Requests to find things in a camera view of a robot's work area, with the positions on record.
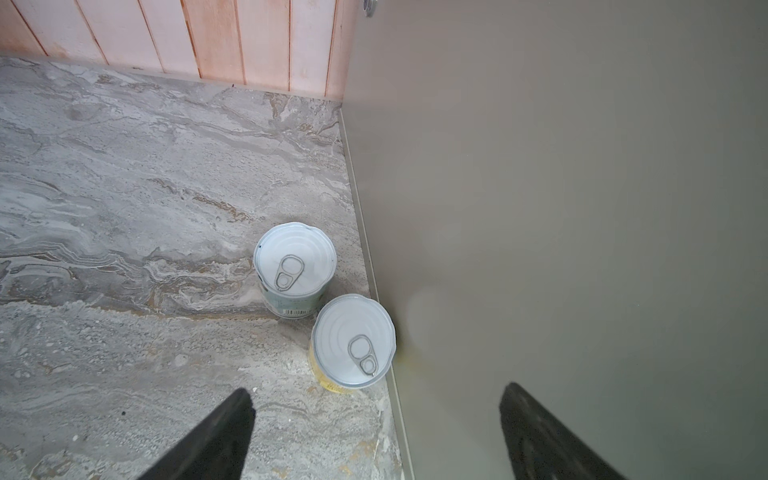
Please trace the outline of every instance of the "can label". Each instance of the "can label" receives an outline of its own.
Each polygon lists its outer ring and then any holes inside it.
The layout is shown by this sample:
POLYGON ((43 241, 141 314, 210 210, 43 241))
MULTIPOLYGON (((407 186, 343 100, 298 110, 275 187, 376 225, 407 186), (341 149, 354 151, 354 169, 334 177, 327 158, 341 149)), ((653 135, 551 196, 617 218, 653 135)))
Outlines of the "can label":
POLYGON ((259 287, 269 309, 278 316, 290 319, 299 319, 315 313, 320 305, 320 297, 325 293, 323 288, 312 296, 289 298, 269 291, 260 278, 259 287))
POLYGON ((341 385, 335 384, 331 379, 329 379, 325 373, 320 369, 320 365, 317 364, 317 359, 315 358, 315 351, 312 348, 312 340, 310 340, 310 351, 309 351, 309 358, 310 358, 310 368, 312 369, 312 373, 315 374, 315 378, 317 379, 317 382, 326 390, 333 393, 352 393, 354 390, 347 389, 345 387, 342 387, 341 385))

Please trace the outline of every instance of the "pull tab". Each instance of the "pull tab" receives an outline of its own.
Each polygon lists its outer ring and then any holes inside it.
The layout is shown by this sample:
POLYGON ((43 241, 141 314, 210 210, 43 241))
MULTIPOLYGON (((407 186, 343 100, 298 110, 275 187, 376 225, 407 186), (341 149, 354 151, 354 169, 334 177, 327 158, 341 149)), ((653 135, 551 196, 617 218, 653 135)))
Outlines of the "pull tab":
POLYGON ((362 10, 366 13, 366 17, 372 17, 373 12, 376 10, 376 3, 378 0, 362 0, 362 10))
POLYGON ((376 361, 376 354, 373 352, 373 344, 371 343, 371 339, 367 336, 361 333, 360 335, 351 339, 349 341, 347 351, 349 352, 349 356, 355 360, 355 363, 357 364, 358 368, 360 368, 361 372, 368 376, 374 376, 376 372, 379 371, 379 363, 376 361), (355 356, 355 354, 352 353, 352 345, 358 340, 365 340, 368 343, 368 352, 363 356, 355 356))
POLYGON ((296 255, 286 255, 277 266, 277 275, 275 276, 275 288, 278 292, 284 292, 293 286, 304 271, 304 260, 296 255), (294 260, 286 265, 286 260, 294 260))

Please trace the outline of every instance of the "barcode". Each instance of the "barcode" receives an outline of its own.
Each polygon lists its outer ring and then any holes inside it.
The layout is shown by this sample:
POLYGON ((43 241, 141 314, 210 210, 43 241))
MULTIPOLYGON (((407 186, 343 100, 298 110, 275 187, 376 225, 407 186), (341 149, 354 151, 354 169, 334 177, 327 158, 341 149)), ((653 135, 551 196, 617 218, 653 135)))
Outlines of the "barcode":
POLYGON ((284 315, 306 315, 312 310, 283 310, 284 315))

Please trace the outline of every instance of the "wall trim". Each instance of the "wall trim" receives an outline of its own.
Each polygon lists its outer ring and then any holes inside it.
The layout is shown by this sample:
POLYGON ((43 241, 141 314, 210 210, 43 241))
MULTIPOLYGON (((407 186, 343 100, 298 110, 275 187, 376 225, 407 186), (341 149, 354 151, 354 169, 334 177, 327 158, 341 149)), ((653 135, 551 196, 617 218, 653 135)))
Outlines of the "wall trim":
POLYGON ((210 78, 189 77, 182 74, 171 74, 171 73, 165 73, 162 71, 155 71, 155 70, 143 70, 141 68, 126 67, 124 65, 106 65, 106 64, 94 63, 92 61, 80 61, 80 60, 70 60, 68 58, 45 57, 44 55, 21 55, 18 52, 12 52, 12 51, 6 51, 6 50, 0 50, 0 57, 19 58, 21 60, 31 61, 34 63, 48 62, 48 63, 59 63, 63 65, 77 65, 79 67, 86 67, 86 68, 101 68, 104 70, 112 70, 112 71, 116 71, 117 73, 125 73, 129 75, 146 75, 148 77, 170 78, 172 80, 191 81, 194 83, 212 84, 212 85, 218 85, 221 87, 241 88, 243 90, 265 91, 268 93, 289 95, 291 97, 315 98, 317 100, 325 100, 325 101, 331 101, 331 102, 337 102, 337 103, 341 102, 341 100, 339 100, 338 98, 328 98, 328 97, 323 97, 322 95, 310 94, 306 92, 279 90, 277 88, 270 88, 270 87, 266 87, 264 85, 259 85, 259 84, 248 84, 248 85, 237 84, 237 83, 233 84, 231 81, 212 80, 210 78))
MULTIPOLYGON (((366 275, 371 290, 371 298, 379 301, 379 288, 376 285, 376 276, 373 274, 373 263, 371 261, 371 252, 368 245, 368 235, 366 232, 366 223, 362 216, 360 206, 360 196, 357 191, 357 181, 355 179, 355 168, 352 163, 352 155, 349 153, 349 142, 346 138, 346 128, 344 127, 343 108, 339 110, 339 132, 341 133, 341 142, 344 146, 344 159, 346 160, 346 170, 349 175, 349 188, 352 191, 352 201, 355 204, 355 218, 357 219, 357 230, 360 232, 360 245, 362 246, 362 258, 366 264, 366 275)), ((408 437, 406 436, 406 423, 402 417, 400 409, 400 395, 397 391, 397 381, 395 380, 395 366, 389 369, 386 374, 386 384, 389 389, 389 402, 392 404, 392 417, 395 419, 395 431, 397 442, 400 447, 400 461, 402 462, 402 471, 407 480, 415 480, 413 474, 413 463, 411 461, 411 450, 408 447, 408 437)))

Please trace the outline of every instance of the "white can lid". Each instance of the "white can lid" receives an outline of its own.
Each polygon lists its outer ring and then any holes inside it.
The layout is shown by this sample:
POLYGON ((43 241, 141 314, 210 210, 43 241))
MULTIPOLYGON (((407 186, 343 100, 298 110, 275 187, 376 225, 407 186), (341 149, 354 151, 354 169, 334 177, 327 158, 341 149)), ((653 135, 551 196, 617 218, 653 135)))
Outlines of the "white can lid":
POLYGON ((266 232, 253 251, 253 266, 268 288, 284 296, 318 292, 336 272, 336 249, 319 228, 283 223, 266 232))
POLYGON ((312 331, 317 364, 335 383, 362 388, 380 380, 395 355, 395 326, 375 300, 351 293, 320 310, 312 331))

